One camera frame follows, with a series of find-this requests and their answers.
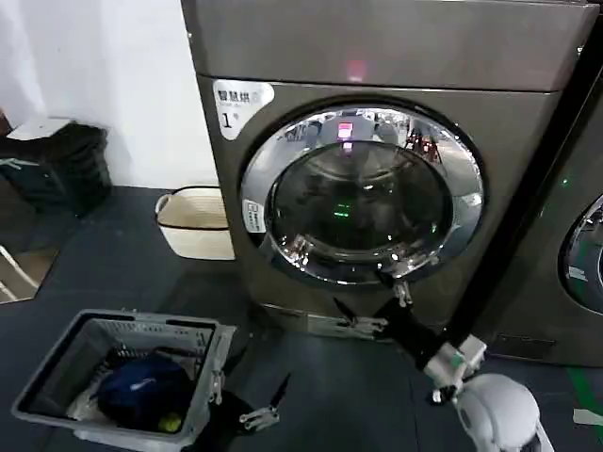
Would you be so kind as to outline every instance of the white wall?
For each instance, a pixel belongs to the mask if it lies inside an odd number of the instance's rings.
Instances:
[[[108,127],[115,185],[218,183],[178,0],[0,0],[5,46],[11,122],[46,113]]]

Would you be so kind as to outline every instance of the front-loading washing machine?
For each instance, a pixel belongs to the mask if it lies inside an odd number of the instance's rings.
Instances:
[[[496,355],[603,366],[603,16],[597,25],[595,80],[579,80],[589,95],[489,300],[504,309],[484,334]]]
[[[443,325],[496,230],[596,7],[184,0],[230,232],[252,297],[329,332],[411,282]]]

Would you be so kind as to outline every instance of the gray plastic basket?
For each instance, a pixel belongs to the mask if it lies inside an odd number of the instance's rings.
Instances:
[[[172,452],[192,444],[209,419],[209,403],[222,384],[235,327],[212,319],[83,311],[73,320],[43,360],[12,408],[25,421],[71,428],[81,439],[143,452]],[[158,433],[119,428],[67,416],[75,398],[98,377],[111,350],[144,355],[153,349],[186,353],[196,389],[179,431]]]

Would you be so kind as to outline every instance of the round glass door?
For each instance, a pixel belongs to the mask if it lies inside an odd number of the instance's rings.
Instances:
[[[586,211],[562,252],[565,286],[572,298],[603,314],[603,196]]]
[[[279,268],[338,284],[399,278],[458,254],[483,189],[468,147],[421,113],[346,106],[281,129],[241,185],[243,219]]]

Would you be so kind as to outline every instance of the chrome door rim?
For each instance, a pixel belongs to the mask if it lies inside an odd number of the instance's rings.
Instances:
[[[453,219],[444,240],[431,249],[411,255],[401,255],[396,252],[397,247],[394,246],[386,258],[377,262],[366,265],[338,263],[337,270],[334,270],[333,265],[324,265],[324,256],[318,259],[313,254],[313,246],[307,241],[298,240],[296,243],[296,239],[292,238],[287,243],[277,243],[270,230],[269,218],[263,216],[271,203],[271,194],[275,185],[289,166],[325,146],[341,141],[339,137],[337,139],[329,137],[325,141],[325,137],[313,135],[309,128],[314,124],[323,124],[332,118],[349,117],[354,110],[356,115],[363,115],[365,118],[405,118],[437,131],[440,139],[438,144],[441,143],[442,146],[442,153],[439,154],[440,164],[429,161],[425,155],[419,156],[429,163],[446,183],[453,206]],[[374,121],[375,124],[383,125],[381,120]],[[388,136],[386,143],[405,149],[410,127],[404,129],[391,126],[390,128],[393,134]],[[252,203],[260,212],[259,221],[263,226],[255,230],[248,227],[248,232],[264,234],[260,250],[269,259],[286,261],[288,266],[278,267],[291,270],[288,273],[292,276],[306,274],[325,282],[349,285],[377,283],[377,271],[390,273],[395,278],[410,273],[420,273],[421,276],[427,274],[430,269],[464,250],[478,227],[483,209],[484,190],[480,166],[469,149],[468,140],[455,135],[452,131],[454,129],[455,126],[445,126],[422,112],[393,105],[343,105],[326,108],[292,121],[281,127],[260,146],[243,176],[240,189],[243,216],[248,215],[247,209],[249,203]],[[352,142],[356,140],[353,132],[349,140]],[[375,135],[370,140],[383,142]]]

